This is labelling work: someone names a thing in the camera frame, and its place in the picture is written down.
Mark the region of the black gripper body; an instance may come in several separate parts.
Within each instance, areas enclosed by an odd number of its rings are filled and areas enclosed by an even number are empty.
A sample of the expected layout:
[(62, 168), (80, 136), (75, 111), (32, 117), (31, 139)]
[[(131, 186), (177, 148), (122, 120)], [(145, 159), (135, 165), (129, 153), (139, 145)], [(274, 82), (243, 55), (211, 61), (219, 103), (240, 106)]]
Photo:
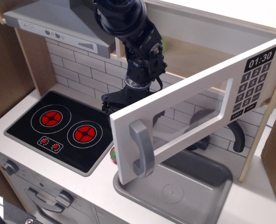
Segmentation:
[(152, 95), (153, 93), (154, 92), (150, 91), (150, 85), (144, 89), (133, 89), (126, 85), (122, 90), (102, 95), (101, 110), (107, 115), (110, 115)]

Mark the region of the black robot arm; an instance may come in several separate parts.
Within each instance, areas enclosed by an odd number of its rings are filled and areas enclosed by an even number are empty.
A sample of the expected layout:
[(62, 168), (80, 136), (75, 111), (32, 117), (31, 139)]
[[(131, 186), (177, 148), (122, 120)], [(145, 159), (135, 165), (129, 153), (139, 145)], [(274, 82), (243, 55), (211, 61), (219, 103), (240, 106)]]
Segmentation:
[(165, 73), (162, 37), (147, 17), (142, 0), (95, 0), (98, 25), (125, 46), (125, 87), (101, 97), (102, 111), (110, 115), (152, 94), (150, 85)]

